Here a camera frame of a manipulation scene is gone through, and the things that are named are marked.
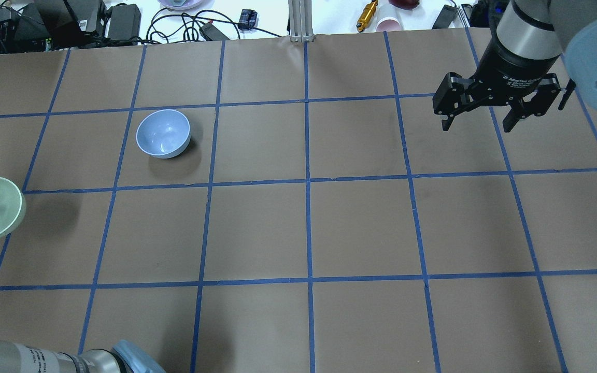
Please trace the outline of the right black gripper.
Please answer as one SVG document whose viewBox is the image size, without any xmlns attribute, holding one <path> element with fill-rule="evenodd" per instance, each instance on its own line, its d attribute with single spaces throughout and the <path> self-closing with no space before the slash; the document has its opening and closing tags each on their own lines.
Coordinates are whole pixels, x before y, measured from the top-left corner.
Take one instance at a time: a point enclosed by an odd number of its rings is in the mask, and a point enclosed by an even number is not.
<svg viewBox="0 0 597 373">
<path fill-rule="evenodd" d="M 505 133 L 520 120 L 545 115 L 562 91 L 557 74 L 550 73 L 555 61 L 555 57 L 534 60 L 519 56 L 493 36 L 472 79 L 450 71 L 434 93 L 433 111 L 441 117 L 442 130 L 450 130 L 456 116 L 474 110 L 474 100 L 510 106 L 502 123 Z"/>
</svg>

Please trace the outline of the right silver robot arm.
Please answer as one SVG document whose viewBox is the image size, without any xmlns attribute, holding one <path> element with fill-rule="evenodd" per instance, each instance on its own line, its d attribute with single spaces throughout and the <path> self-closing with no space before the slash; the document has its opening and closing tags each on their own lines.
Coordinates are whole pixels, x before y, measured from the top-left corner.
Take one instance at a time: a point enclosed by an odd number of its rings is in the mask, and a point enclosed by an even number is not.
<svg viewBox="0 0 597 373">
<path fill-rule="evenodd" d="M 578 88 L 597 109 L 597 1 L 511 1 L 471 77 L 447 73 L 433 95 L 444 131 L 456 116 L 481 106 L 509 107 L 504 132 L 545 115 L 561 91 L 550 72 L 560 56 L 569 81 L 563 109 Z"/>
</svg>

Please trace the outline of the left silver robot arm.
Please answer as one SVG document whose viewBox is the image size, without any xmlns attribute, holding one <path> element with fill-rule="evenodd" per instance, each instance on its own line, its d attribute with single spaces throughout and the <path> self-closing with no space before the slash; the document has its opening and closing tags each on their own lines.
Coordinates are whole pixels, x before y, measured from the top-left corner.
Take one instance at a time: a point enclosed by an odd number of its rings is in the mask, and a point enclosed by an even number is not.
<svg viewBox="0 0 597 373">
<path fill-rule="evenodd" d="M 140 347 L 121 340 L 111 350 L 74 355 L 0 340 L 0 372 L 164 372 Z"/>
</svg>

